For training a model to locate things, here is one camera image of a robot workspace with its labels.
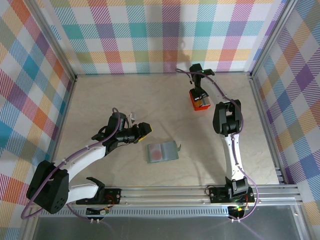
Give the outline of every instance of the metal bar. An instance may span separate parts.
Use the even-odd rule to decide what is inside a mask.
[[[282,10],[282,13],[279,16],[278,20],[276,21],[275,27],[273,28],[269,38],[266,40],[263,50],[260,56],[258,57],[257,61],[255,62],[255,65],[252,69],[252,75],[255,76],[259,72],[263,64],[265,63],[274,43],[277,41],[280,33],[282,32],[282,29],[284,28],[290,14],[294,10],[298,1],[299,0],[286,1],[286,4]]]
[[[79,59],[75,53],[74,48],[71,45],[71,42],[69,41],[69,38],[56,14],[55,8],[52,6],[50,0],[42,0],[42,4],[45,8],[45,10],[47,11],[47,13],[49,14],[50,19],[52,20],[52,22],[54,23],[54,26],[56,28],[56,30],[58,31],[66,50],[68,51],[68,53],[70,54],[70,57],[73,59],[73,68],[75,69],[75,72],[78,74],[84,74],[84,70],[79,62]]]
[[[262,99],[261,99],[261,96],[259,94],[259,90],[258,90],[258,87],[257,87],[257,85],[255,83],[254,77],[250,77],[249,78],[249,83],[250,83],[251,90],[252,90],[252,93],[253,93],[253,96],[254,96],[254,101],[255,101],[256,107],[258,109],[259,118],[260,118],[260,121],[262,123],[262,128],[263,128],[263,131],[264,131],[266,142],[267,142],[269,150],[270,150],[270,154],[271,154],[271,158],[272,158],[273,164],[282,173],[282,178],[283,179],[279,179],[279,181],[282,180],[284,183],[289,183],[288,177],[286,175],[285,167],[284,167],[284,165],[283,165],[283,163],[281,161],[281,157],[280,157],[280,154],[279,154],[279,151],[278,151],[277,143],[275,141],[273,132],[271,130],[271,126],[269,124],[267,112],[266,112],[266,110],[264,108],[264,105],[262,103]]]
[[[37,207],[30,207],[29,211],[27,211],[27,215],[31,214],[31,212],[36,212],[40,209],[39,206]],[[38,222],[39,216],[30,217],[27,220],[22,221],[22,225],[20,227],[20,232],[18,236],[18,240],[25,240],[25,239],[33,239],[37,222]]]
[[[224,185],[216,185],[216,184],[208,184],[208,185],[186,185],[186,186],[108,186],[109,189],[121,189],[122,191],[136,191],[136,190],[205,190],[207,186],[215,186],[215,187],[224,187]],[[259,184],[257,187],[260,189],[297,189],[297,185],[295,184]]]
[[[303,222],[304,222],[304,225],[305,225],[305,227],[307,229],[308,235],[310,236],[310,238],[312,240],[316,240],[317,238],[316,238],[315,232],[313,230],[313,227],[312,227],[312,225],[310,223],[310,220],[308,218],[305,205],[304,204],[300,205],[299,206],[299,210],[300,210],[300,213],[301,213],[300,216],[301,216],[301,218],[303,218]]]
[[[270,24],[272,23],[274,16],[275,16],[276,12],[278,11],[278,8],[281,4],[282,4],[282,0],[273,0],[272,1],[272,4],[271,4],[270,9],[268,11],[268,14],[263,21],[263,25],[260,29],[260,32],[256,36],[256,40],[254,41],[254,44],[251,47],[250,54],[249,54],[247,60],[245,61],[244,68],[243,68],[244,71],[250,70],[250,66],[251,66],[252,62],[254,61],[255,55],[256,55],[263,39],[265,38],[266,32],[268,31]]]
[[[299,217],[302,212],[300,211],[300,206],[299,205],[291,205],[291,210],[292,210],[292,215],[293,219],[295,221],[295,225],[298,229],[299,236],[303,240],[310,240],[310,235],[308,233],[308,228],[305,224],[304,218]]]
[[[152,73],[152,75],[163,75],[163,74],[166,74],[166,75],[173,75],[173,74],[177,74],[176,72],[170,72],[170,73]],[[238,75],[238,74],[244,74],[244,75],[250,75],[249,72],[247,71],[215,71],[214,72],[214,75],[215,76],[223,76],[223,75]],[[77,77],[78,78],[92,78],[92,77],[101,77],[101,76],[110,76],[111,74],[108,74],[108,73],[103,73],[103,74],[90,74],[90,75],[87,75],[87,74],[78,74]]]
[[[86,214],[86,207],[72,206],[73,209],[80,215],[87,217],[98,217],[97,215]],[[229,215],[227,206],[196,206],[196,207],[112,207],[107,217],[200,217],[200,216],[216,216],[227,217]],[[50,214],[43,210],[40,215],[41,218],[61,218],[61,217],[76,217],[68,208],[64,207],[56,214]]]
[[[56,137],[56,142],[55,142],[55,146],[53,148],[53,152],[52,152],[52,156],[49,159],[50,162],[54,162],[58,153],[58,149],[59,149],[59,145],[61,142],[61,138],[62,138],[62,133],[64,131],[65,125],[66,125],[66,120],[67,120],[67,115],[71,106],[71,101],[72,101],[72,97],[74,95],[75,89],[76,89],[76,84],[77,81],[73,81],[71,83],[71,88],[70,88],[70,94],[68,99],[66,100],[66,105],[65,105],[65,109],[62,113],[62,120],[61,120],[61,126],[57,132],[57,137]]]
[[[76,80],[76,74],[73,71],[68,58],[66,57],[64,51],[62,50],[56,36],[52,32],[47,20],[43,16],[38,4],[35,0],[25,0],[24,1],[26,6],[29,8],[32,16],[34,17],[35,21],[38,23],[43,35],[45,36],[46,40],[49,42],[50,46],[52,47],[53,51],[55,52],[57,58],[59,59],[60,63],[62,64],[65,72],[68,74],[73,81]]]
[[[120,187],[121,200],[118,207],[199,207],[199,206],[237,206],[232,203],[210,203],[205,194],[206,186],[142,186]],[[300,205],[302,198],[296,185],[259,185],[259,206]]]

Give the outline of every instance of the metal frame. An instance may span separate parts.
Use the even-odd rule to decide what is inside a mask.
[[[52,32],[47,20],[43,16],[38,4],[35,0],[25,0],[24,1],[26,6],[28,7],[29,11],[31,12],[32,16],[34,17],[35,21],[39,25],[43,35],[45,36],[46,40],[48,41],[49,45],[52,47],[53,51],[55,52],[57,58],[61,62],[64,70],[72,78],[73,81],[76,81],[76,74],[73,71],[68,58],[64,54],[58,40],[56,39],[54,33]]]
[[[121,200],[119,205],[113,207],[114,213],[112,217],[119,216],[135,216],[144,217],[142,209],[150,210],[147,215],[158,216],[222,216],[225,217],[226,206],[234,206],[236,204],[219,204],[210,203],[210,198],[205,194],[205,185],[198,186],[141,186],[141,187],[114,187],[121,188]],[[303,240],[314,239],[312,232],[308,228],[308,221],[304,216],[303,202],[299,193],[298,187],[295,184],[267,184],[258,185],[259,199],[258,206],[291,206],[292,215],[295,219],[300,237]],[[71,204],[71,207],[78,213],[83,215],[86,212],[86,207],[105,207],[104,205],[76,205]],[[21,231],[19,239],[32,239],[35,233],[37,221],[39,218],[54,218],[54,217],[76,217],[68,209],[63,209],[56,214],[49,214],[43,210],[39,216],[32,217],[25,223],[24,231]]]
[[[271,31],[269,38],[266,40],[266,43],[263,47],[263,50],[258,57],[257,61],[255,62],[255,65],[253,66],[252,69],[252,75],[255,76],[263,64],[265,63],[273,45],[277,41],[280,33],[282,32],[282,29],[284,28],[290,14],[294,10],[296,4],[298,3],[299,0],[287,0],[285,6],[283,7],[282,13],[279,16],[278,20],[276,21],[275,27]]]
[[[64,111],[62,113],[61,125],[60,125],[60,128],[59,128],[58,132],[57,132],[56,142],[55,142],[55,145],[54,145],[54,148],[53,148],[52,156],[49,159],[49,162],[54,162],[55,159],[56,159],[56,156],[58,154],[58,148],[60,146],[62,133],[63,133],[65,125],[66,125],[66,119],[67,119],[68,112],[69,112],[69,109],[70,109],[70,106],[71,106],[72,98],[73,98],[74,93],[75,93],[76,85],[77,85],[77,78],[74,81],[72,81],[72,83],[71,83],[69,97],[66,100],[65,109],[64,109]]]
[[[262,103],[262,98],[259,94],[259,89],[257,87],[256,82],[254,81],[253,76],[248,76],[248,80],[249,80],[249,83],[251,86],[252,94],[254,96],[254,101],[256,104],[256,108],[258,110],[260,121],[262,123],[261,125],[262,125],[263,131],[264,131],[266,142],[267,142],[269,150],[270,150],[270,154],[272,157],[274,167],[276,168],[276,170],[281,171],[281,176],[282,176],[283,182],[287,184],[287,183],[289,183],[288,177],[286,175],[285,167],[281,161],[281,157],[280,157],[280,153],[279,153],[279,150],[277,147],[277,143],[275,141],[271,126],[269,124],[267,111],[264,108],[264,105]]]

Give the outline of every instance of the cable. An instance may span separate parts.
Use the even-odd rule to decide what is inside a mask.
[[[42,182],[42,184],[40,185],[40,187],[36,190],[36,192],[34,193],[34,195],[32,196],[32,198],[30,199],[30,201],[26,204],[25,208],[23,209],[22,213],[21,213],[21,218],[23,220],[25,219],[29,219],[32,216],[35,216],[36,214],[38,214],[40,211],[42,211],[43,208],[40,208],[38,211],[31,213],[28,216],[25,216],[26,211],[31,207],[31,204],[34,202],[34,200],[36,199],[36,197],[39,195],[39,193],[41,192],[41,190],[44,188],[44,186],[46,185],[46,183],[48,182],[48,180],[53,176],[53,174],[60,169],[63,165],[67,164],[67,162],[69,162],[70,160],[84,154],[85,152],[87,152],[88,150],[90,150],[91,148],[100,146],[102,143],[104,143],[105,141],[109,140],[118,130],[119,126],[120,126],[120,113],[118,111],[118,109],[116,109],[115,107],[112,108],[112,112],[113,113],[117,113],[117,125],[114,129],[114,131],[105,139],[103,139],[102,141],[96,142],[94,144],[89,145],[88,147],[84,147],[82,149],[80,149],[79,151],[76,151],[75,153],[71,154],[70,156],[68,156],[64,161],[62,161],[58,166],[56,166],[52,172],[49,173],[49,175],[44,179],[44,181]]]
[[[115,148],[114,148],[114,150],[115,149],[117,149],[117,148],[119,148],[119,147],[122,147],[122,146],[128,146],[130,143],[127,143],[127,144],[121,144],[121,145],[119,145],[119,146],[116,146]]]
[[[106,197],[110,200],[110,199],[112,199],[112,206],[110,206],[109,207],[109,209],[111,209],[116,203],[115,203],[115,199],[114,199],[114,197],[113,196],[111,196],[111,195],[106,195]]]
[[[87,210],[87,211],[90,211],[90,212],[92,212],[92,213],[100,213],[100,211],[104,210],[104,208],[101,208],[101,209],[93,209],[93,208],[87,207],[86,210]]]
[[[175,71],[177,73],[180,73],[180,74],[187,74],[187,75],[192,75],[192,74],[196,74],[196,75],[201,75],[201,76],[204,76],[206,77],[207,79],[209,79],[213,85],[216,87],[216,89],[219,91],[219,93],[221,94],[222,98],[230,101],[236,108],[237,110],[239,111],[240,113],[240,117],[241,117],[241,128],[239,130],[238,133],[233,133],[231,135],[231,142],[232,142],[232,154],[233,154],[233,157],[234,157],[234,161],[235,161],[235,165],[239,168],[240,172],[242,172],[242,174],[254,185],[255,187],[255,190],[256,190],[256,200],[255,200],[255,203],[253,205],[253,208],[252,210],[245,216],[243,216],[242,218],[235,218],[233,216],[230,216],[231,218],[233,219],[237,219],[237,220],[242,220],[242,219],[246,219],[247,217],[249,217],[253,212],[254,210],[256,209],[257,207],[257,203],[259,201],[259,190],[258,190],[258,187],[256,185],[256,183],[242,170],[241,167],[239,167],[239,162],[238,162],[238,159],[237,159],[237,155],[236,155],[236,144],[235,144],[235,135],[239,135],[243,129],[245,128],[245,121],[244,121],[244,116],[242,115],[242,112],[241,112],[241,109],[240,107],[235,103],[235,101],[233,101],[232,99],[228,98],[227,95],[222,91],[222,89],[218,86],[218,84],[209,76],[207,76],[206,74],[202,73],[202,72],[197,72],[197,71],[184,71],[182,69],[179,69],[179,68],[176,68]]]
[[[247,208],[248,207],[248,201],[249,201],[249,198],[248,198],[247,194],[244,195],[244,198],[246,200],[245,208]]]
[[[204,190],[204,193],[205,195],[207,195],[208,197],[211,197],[208,193],[207,193],[207,190],[209,189],[209,187],[213,187],[213,188],[217,188],[216,186],[213,186],[213,185],[208,185],[206,186],[205,190]]]

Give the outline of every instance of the colorful plaid backdrop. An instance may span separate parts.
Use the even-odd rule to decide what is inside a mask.
[[[300,0],[256,79],[290,183],[320,239],[320,2]]]
[[[38,0],[38,4],[76,73],[120,74],[172,73],[192,63],[214,71],[248,71],[285,1]]]
[[[0,240],[14,240],[36,166],[53,152],[71,81],[23,0],[0,5]]]

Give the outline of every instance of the marble surface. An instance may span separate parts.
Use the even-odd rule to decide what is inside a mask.
[[[215,80],[230,98],[241,101],[245,128],[240,152],[245,172],[257,184],[277,184],[278,178],[245,74],[218,74]],[[71,181],[87,183],[95,177],[107,186],[225,184],[226,161],[222,142],[213,129],[214,105],[194,111],[192,86],[184,74],[99,75],[78,79],[67,115],[57,159],[91,142],[107,125],[112,107],[137,114],[137,123],[153,132],[137,144],[122,146],[97,160]],[[179,159],[148,163],[146,145],[175,140]]]

